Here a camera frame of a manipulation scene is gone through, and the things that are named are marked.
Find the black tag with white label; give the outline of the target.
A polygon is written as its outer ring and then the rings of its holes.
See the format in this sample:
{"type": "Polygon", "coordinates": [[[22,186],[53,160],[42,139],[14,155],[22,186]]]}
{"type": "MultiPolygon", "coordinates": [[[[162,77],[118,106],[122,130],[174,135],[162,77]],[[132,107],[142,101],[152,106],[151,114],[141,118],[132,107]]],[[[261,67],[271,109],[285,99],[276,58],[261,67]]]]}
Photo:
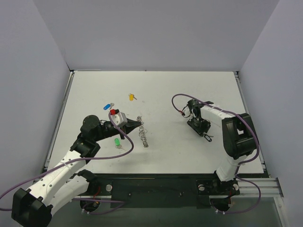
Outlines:
{"type": "Polygon", "coordinates": [[[213,136],[210,136],[206,133],[203,134],[203,137],[208,141],[208,142],[212,142],[213,141],[213,136]]]}

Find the metal key ring disc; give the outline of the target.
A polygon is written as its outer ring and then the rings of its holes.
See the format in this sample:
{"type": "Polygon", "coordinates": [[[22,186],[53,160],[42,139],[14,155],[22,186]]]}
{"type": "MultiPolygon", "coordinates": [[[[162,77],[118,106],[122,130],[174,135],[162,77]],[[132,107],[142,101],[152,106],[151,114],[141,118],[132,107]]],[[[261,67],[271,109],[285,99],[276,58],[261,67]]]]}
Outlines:
{"type": "Polygon", "coordinates": [[[144,122],[142,120],[142,117],[141,116],[137,116],[137,121],[139,121],[141,123],[141,125],[139,126],[139,133],[138,133],[139,138],[142,141],[143,147],[144,148],[148,148],[149,144],[148,144],[147,138],[146,138],[147,130],[144,127],[144,122]]]}

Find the key with blue tag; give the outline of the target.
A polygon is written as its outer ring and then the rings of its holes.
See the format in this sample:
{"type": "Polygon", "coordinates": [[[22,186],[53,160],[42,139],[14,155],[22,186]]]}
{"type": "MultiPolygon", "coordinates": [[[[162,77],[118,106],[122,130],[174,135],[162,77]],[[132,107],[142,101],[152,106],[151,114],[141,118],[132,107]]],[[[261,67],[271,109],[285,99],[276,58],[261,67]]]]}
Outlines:
{"type": "Polygon", "coordinates": [[[114,103],[109,103],[103,107],[103,110],[111,110],[114,107],[114,103]]]}

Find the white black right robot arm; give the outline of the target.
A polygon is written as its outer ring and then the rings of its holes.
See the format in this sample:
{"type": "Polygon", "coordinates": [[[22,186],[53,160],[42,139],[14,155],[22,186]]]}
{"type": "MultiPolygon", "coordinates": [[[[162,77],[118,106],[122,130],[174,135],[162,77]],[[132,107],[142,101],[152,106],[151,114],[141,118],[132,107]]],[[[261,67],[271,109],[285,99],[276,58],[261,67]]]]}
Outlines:
{"type": "Polygon", "coordinates": [[[187,121],[199,136],[212,141],[207,134],[212,124],[222,129],[223,147],[226,158],[215,171],[216,179],[211,182],[212,190],[216,193],[223,193],[229,187],[228,181],[235,178],[241,163],[257,149],[254,135],[255,128],[248,113],[235,116],[210,107],[212,102],[202,104],[195,99],[187,103],[191,119],[187,121]]]}

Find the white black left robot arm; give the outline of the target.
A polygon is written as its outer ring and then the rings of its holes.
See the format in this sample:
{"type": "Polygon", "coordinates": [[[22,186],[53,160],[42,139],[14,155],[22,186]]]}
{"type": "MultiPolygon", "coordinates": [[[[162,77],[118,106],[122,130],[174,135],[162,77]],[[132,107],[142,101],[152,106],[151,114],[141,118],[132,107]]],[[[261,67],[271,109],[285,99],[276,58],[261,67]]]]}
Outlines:
{"type": "Polygon", "coordinates": [[[122,139],[140,127],[140,121],[130,120],[122,112],[109,114],[108,121],[95,115],[87,116],[80,133],[61,161],[42,174],[39,181],[20,188],[13,195],[11,217],[23,227],[46,227],[53,215],[74,197],[95,193],[101,185],[98,177],[85,170],[100,150],[99,141],[120,135],[122,139]]]}

